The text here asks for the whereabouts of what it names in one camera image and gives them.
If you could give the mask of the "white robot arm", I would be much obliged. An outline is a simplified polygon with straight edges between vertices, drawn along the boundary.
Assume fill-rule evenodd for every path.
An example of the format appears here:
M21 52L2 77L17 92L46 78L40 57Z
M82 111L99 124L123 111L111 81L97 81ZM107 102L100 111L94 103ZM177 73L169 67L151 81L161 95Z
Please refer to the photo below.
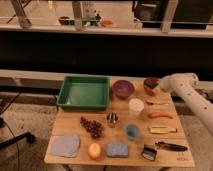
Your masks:
M194 73L177 73L163 77L159 88L181 97L213 136L213 104L194 89L198 82Z

